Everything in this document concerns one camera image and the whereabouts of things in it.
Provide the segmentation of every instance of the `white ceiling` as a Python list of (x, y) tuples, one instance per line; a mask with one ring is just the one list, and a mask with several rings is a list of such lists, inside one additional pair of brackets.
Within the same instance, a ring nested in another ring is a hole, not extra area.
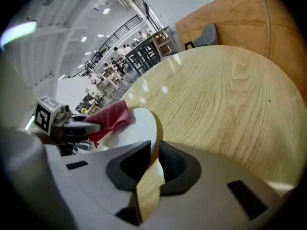
[[(37, 28), (32, 35), (5, 45), (4, 54), (37, 96), (54, 96), (58, 78), (75, 72), (84, 53), (103, 42), (96, 36), (117, 30), (121, 25), (108, 22), (125, 11), (114, 0), (106, 0), (111, 3), (107, 15), (102, 14), (103, 7), (98, 12), (92, 9), (99, 0), (54, 0), (48, 6), (42, 1), (30, 0), (12, 18), (8, 27), (35, 20)], [(82, 43), (84, 35), (87, 40)]]

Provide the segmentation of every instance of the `black rectangular marking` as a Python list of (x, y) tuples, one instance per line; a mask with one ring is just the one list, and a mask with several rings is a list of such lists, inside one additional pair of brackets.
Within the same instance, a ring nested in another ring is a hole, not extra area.
[(79, 162), (75, 162), (75, 163), (66, 164), (66, 167), (69, 170), (73, 170), (73, 169), (77, 169), (77, 168), (85, 166), (85, 165), (88, 165), (88, 163), (85, 162), (85, 161), (79, 161)]
[(253, 220), (267, 210), (267, 207), (254, 195), (250, 189), (241, 181), (227, 184), (249, 218)]

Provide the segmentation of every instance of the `fluorescent light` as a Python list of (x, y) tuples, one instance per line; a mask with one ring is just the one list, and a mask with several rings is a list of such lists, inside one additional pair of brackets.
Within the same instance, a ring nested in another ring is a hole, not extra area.
[(103, 13), (106, 14), (106, 13), (109, 13), (109, 11), (110, 11), (110, 9), (107, 8), (107, 9), (105, 9), (105, 10), (103, 11)]
[(32, 115), (32, 117), (30, 118), (29, 122), (27, 123), (27, 126), (24, 129), (29, 129), (29, 127), (31, 126), (31, 124), (34, 122), (34, 115)]
[(16, 25), (6, 30), (2, 34), (1, 39), (0, 39), (1, 47), (18, 37), (34, 32), (35, 28), (36, 28), (36, 21), (29, 21), (29, 22), (25, 22), (25, 23)]
[(64, 78), (64, 77), (65, 77), (65, 75), (66, 75), (66, 74), (64, 74), (62, 77), (60, 77), (60, 78), (59, 78), (59, 80), (60, 80), (60, 79), (62, 79), (62, 78)]

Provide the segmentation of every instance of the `gray chair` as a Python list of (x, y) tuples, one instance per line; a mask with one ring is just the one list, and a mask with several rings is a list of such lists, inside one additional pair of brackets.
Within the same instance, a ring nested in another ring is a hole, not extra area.
[(197, 39), (184, 44), (186, 50), (188, 49), (188, 45), (191, 45), (192, 48), (208, 45), (217, 45), (215, 25), (213, 23), (206, 24), (201, 35)]

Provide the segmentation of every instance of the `wooden tabletop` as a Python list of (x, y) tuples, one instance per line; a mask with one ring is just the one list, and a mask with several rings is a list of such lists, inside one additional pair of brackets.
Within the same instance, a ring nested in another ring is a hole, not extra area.
[[(267, 58), (234, 46), (205, 46), (163, 60), (123, 96), (157, 122), (158, 140), (223, 154), (280, 194), (306, 165), (307, 111), (288, 76)], [(156, 159), (137, 186), (143, 219), (159, 201)]]

